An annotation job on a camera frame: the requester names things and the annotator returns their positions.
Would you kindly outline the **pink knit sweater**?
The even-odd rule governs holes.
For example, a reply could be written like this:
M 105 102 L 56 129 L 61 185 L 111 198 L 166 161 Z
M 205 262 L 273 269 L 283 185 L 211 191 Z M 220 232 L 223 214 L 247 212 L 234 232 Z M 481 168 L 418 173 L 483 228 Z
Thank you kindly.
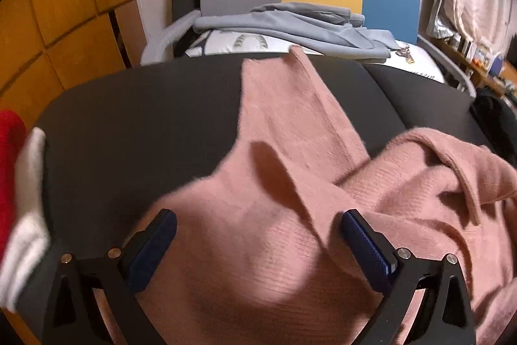
M 371 157 L 310 59 L 242 64 L 237 140 L 212 175 L 169 193 L 175 239 L 138 303 L 168 344 L 349 344 L 379 304 L 340 239 L 357 209 L 397 247 L 458 257 L 476 339 L 516 312 L 516 171 L 429 128 Z

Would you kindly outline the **red and white cloth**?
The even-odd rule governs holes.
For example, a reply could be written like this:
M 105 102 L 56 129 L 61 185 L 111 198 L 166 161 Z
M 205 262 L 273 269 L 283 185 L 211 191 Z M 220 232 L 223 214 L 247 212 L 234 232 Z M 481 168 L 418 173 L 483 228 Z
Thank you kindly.
M 1 111 L 1 307 L 14 313 L 50 245 L 42 183 L 46 134 Z

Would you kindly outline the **black garment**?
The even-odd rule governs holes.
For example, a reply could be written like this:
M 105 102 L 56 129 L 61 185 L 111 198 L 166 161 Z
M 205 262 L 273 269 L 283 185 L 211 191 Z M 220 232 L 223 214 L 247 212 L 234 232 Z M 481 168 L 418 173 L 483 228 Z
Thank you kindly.
M 470 112 L 497 155 L 516 167 L 516 115 L 490 88 L 477 90 Z

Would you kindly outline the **cluttered wooden desk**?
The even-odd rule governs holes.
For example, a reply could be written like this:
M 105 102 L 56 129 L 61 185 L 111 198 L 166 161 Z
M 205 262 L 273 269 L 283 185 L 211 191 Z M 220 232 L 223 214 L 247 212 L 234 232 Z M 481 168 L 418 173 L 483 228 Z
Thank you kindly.
M 516 97 L 516 68 L 500 52 L 456 34 L 435 39 L 437 47 L 468 77 L 474 88 L 489 87 L 499 96 Z

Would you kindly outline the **white patterned pillow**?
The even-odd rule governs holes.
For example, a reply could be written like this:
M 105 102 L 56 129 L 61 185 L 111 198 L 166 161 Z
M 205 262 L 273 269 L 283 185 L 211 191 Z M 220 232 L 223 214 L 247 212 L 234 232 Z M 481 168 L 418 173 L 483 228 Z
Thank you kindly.
M 186 51 L 188 57 L 232 53 L 288 52 L 293 41 L 258 33 L 210 30 L 204 32 Z M 302 46 L 307 55 L 326 55 L 352 59 L 365 64 L 381 64 L 414 73 L 432 81 L 445 79 L 431 56 L 421 47 L 382 37 L 372 49 L 321 43 L 315 48 Z

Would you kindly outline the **light blue grey garment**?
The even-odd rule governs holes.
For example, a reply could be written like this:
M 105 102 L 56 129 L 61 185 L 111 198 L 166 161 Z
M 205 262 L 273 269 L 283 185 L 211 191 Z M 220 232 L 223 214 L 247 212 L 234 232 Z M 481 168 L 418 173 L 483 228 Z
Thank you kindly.
M 315 48 L 328 43 L 372 49 L 375 40 L 394 36 L 388 30 L 364 27 L 364 16 L 348 8 L 307 3 L 264 4 L 243 14 L 203 16 L 193 10 L 159 36 L 148 42 L 140 63 L 150 65 L 165 60 L 166 50 L 189 30 L 241 31 L 270 35 L 293 41 L 297 46 Z

